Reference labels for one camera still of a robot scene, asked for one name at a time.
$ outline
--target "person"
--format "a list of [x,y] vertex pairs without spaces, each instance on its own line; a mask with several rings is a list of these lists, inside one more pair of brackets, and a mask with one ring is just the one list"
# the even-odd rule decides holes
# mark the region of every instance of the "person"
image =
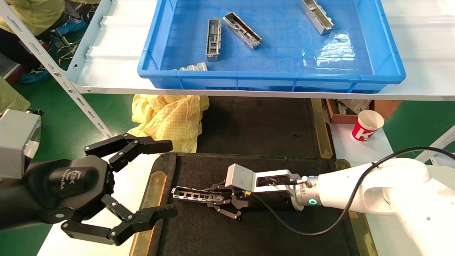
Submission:
[[[30,32],[39,36],[52,26],[65,11],[64,0],[6,0]],[[25,49],[7,23],[0,17],[0,52],[25,67],[20,82],[31,83],[50,74],[39,60]]]
[[59,27],[59,31],[62,35],[65,35],[69,32],[74,32],[85,27],[86,23],[81,15],[75,10],[74,6],[79,5],[76,2],[65,0],[65,12],[70,16],[70,20]]

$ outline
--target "logo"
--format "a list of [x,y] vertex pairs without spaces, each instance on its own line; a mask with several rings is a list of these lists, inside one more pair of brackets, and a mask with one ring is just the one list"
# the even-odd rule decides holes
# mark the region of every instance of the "logo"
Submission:
[[355,135],[355,137],[356,137],[357,139],[360,139],[360,137],[363,137],[364,140],[367,140],[367,139],[370,138],[370,136],[371,136],[372,134],[374,134],[375,132],[376,132],[376,131],[372,131],[372,132],[369,132],[369,133],[365,133],[365,130],[361,127],[361,128],[359,129],[359,131],[357,132],[357,134]]
[[60,180],[60,190],[65,188],[66,182],[69,180],[69,184],[75,184],[76,180],[81,177],[81,173],[78,170],[70,171],[70,169],[66,169],[63,175],[61,176]]

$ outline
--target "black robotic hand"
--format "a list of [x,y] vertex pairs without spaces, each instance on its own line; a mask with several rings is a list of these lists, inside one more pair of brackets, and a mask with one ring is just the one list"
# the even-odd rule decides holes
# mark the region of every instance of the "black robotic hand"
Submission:
[[[0,230],[68,220],[61,228],[70,237],[121,245],[134,233],[151,230],[159,219],[176,216],[177,210],[165,205],[133,214],[111,197],[113,173],[140,154],[171,150],[170,140],[124,134],[85,147],[82,159],[31,164],[22,179],[0,181]],[[108,163],[101,159],[112,153]],[[109,229],[81,223],[105,207],[122,220],[120,225]]]

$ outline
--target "black cable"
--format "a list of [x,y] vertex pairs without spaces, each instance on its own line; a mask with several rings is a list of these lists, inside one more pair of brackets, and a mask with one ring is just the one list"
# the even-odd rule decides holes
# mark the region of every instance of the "black cable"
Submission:
[[296,185],[296,184],[297,184],[296,181],[287,181],[287,182],[283,182],[283,181],[274,179],[274,178],[272,178],[272,177],[265,177],[265,180],[268,181],[268,182],[275,183],[275,184],[277,184],[277,185]]
[[433,148],[433,147],[415,147],[415,148],[408,148],[408,149],[403,149],[401,151],[398,151],[396,153],[393,153],[393,154],[390,154],[386,157],[384,157],[383,159],[379,160],[378,162],[376,163],[372,163],[372,165],[370,167],[368,167],[368,169],[366,169],[364,171],[364,173],[362,173],[362,175],[360,176],[359,180],[357,181],[356,185],[354,186],[354,190],[352,191],[352,194],[351,194],[351,197],[349,198],[348,200],[348,203],[346,205],[346,207],[343,209],[343,212],[341,213],[340,217],[335,221],[335,223],[333,223],[329,228],[323,230],[323,231],[320,231],[320,232],[315,232],[315,233],[306,233],[306,232],[302,232],[302,231],[299,231],[291,226],[289,226],[286,222],[284,222],[278,215],[277,213],[266,203],[264,202],[260,197],[258,197],[258,195],[256,194],[253,194],[251,193],[251,196],[258,199],[261,203],[264,204],[264,206],[270,211],[272,212],[272,214],[275,216],[275,218],[277,218],[277,220],[283,224],[283,226],[285,226],[287,229],[291,230],[292,232],[296,233],[296,234],[299,234],[299,235],[303,235],[303,236],[318,236],[318,235],[322,235],[322,234],[325,234],[329,231],[331,231],[334,227],[336,227],[342,219],[344,219],[347,214],[348,214],[348,210],[349,208],[351,207],[352,205],[352,202],[354,201],[354,197],[355,197],[355,194],[357,193],[357,190],[359,189],[360,185],[362,184],[362,181],[365,179],[365,177],[372,171],[374,170],[376,167],[378,167],[380,164],[384,163],[385,161],[387,160],[390,160],[394,157],[397,157],[399,155],[403,155],[405,153],[410,153],[410,152],[414,152],[414,151],[421,151],[421,150],[429,150],[429,151],[433,151],[433,152],[438,152],[438,153],[441,153],[441,154],[444,154],[450,158],[452,158],[453,160],[455,160],[455,155],[450,153],[450,152],[447,152],[443,149],[440,149],[440,148]]

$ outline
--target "stool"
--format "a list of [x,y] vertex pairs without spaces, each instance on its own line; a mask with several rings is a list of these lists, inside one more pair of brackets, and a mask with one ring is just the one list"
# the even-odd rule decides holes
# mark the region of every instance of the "stool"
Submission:
[[68,40],[58,30],[59,27],[65,25],[69,20],[70,20],[70,17],[68,16],[68,14],[66,12],[63,12],[63,14],[60,16],[60,18],[54,24],[52,24],[52,26],[50,26],[46,31],[44,31],[43,33],[41,33],[39,36],[36,37],[43,41],[47,41],[47,39],[52,34],[55,33],[56,36],[58,38],[60,38],[60,40],[63,42],[64,46],[57,51],[57,58],[58,58],[59,64],[63,60],[72,59],[77,50],[77,47],[79,46],[78,42],[69,43]]

